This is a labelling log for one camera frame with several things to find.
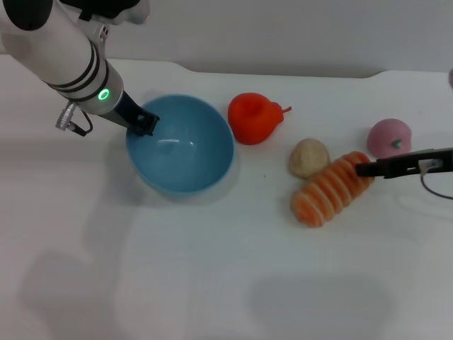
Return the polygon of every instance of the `white table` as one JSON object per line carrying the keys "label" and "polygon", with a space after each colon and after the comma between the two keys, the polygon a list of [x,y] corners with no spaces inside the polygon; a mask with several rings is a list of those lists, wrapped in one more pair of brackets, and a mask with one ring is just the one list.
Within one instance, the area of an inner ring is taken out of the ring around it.
{"label": "white table", "polygon": [[[171,200],[134,174],[125,131],[54,128],[64,99],[0,56],[2,340],[393,340],[453,334],[453,206],[417,176],[379,179],[322,229],[297,224],[287,172],[306,137],[332,158],[400,118],[414,149],[453,146],[446,74],[370,79],[198,74],[113,60],[138,103],[167,93],[223,114],[254,91],[292,106],[265,143],[239,145],[212,191]],[[453,174],[428,176],[453,194]]]}

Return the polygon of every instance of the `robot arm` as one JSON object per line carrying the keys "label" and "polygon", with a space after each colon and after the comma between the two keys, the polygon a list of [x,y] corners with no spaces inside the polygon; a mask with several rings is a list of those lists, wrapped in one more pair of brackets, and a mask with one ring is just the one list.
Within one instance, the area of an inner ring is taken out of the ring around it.
{"label": "robot arm", "polygon": [[78,106],[140,135],[152,135],[159,118],[127,95],[104,53],[108,23],[145,22],[147,0],[62,2],[81,10],[77,24],[56,0],[0,0],[1,40],[8,53],[69,101],[57,127],[79,133],[71,122]]}

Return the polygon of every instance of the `white wall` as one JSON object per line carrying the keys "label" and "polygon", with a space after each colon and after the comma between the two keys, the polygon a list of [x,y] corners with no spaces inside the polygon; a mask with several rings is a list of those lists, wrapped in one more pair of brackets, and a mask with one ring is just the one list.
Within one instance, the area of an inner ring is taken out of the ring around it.
{"label": "white wall", "polygon": [[111,57],[206,72],[364,77],[453,68],[452,0],[150,0]]}

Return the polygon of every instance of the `toy fruit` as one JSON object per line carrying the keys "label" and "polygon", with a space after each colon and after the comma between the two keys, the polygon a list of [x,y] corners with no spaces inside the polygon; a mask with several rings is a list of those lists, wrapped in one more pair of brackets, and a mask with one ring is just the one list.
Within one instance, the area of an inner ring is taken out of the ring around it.
{"label": "toy fruit", "polygon": [[303,179],[317,174],[331,162],[327,147],[315,140],[307,138],[297,143],[289,158],[289,171]]}
{"label": "toy fruit", "polygon": [[407,154],[411,150],[411,129],[398,119],[384,119],[369,132],[368,150],[376,158]]}
{"label": "toy fruit", "polygon": [[229,104],[228,123],[238,142],[255,145],[264,142],[283,121],[283,113],[290,110],[258,93],[243,93]]}

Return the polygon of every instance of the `orange striped toy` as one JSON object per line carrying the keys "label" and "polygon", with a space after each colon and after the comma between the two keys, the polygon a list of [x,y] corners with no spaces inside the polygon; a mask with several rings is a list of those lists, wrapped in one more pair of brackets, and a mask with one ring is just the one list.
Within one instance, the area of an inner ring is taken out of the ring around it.
{"label": "orange striped toy", "polygon": [[309,227],[319,228],[339,214],[363,193],[374,177],[358,177],[355,165],[369,163],[363,153],[346,154],[315,175],[291,199],[297,219]]}

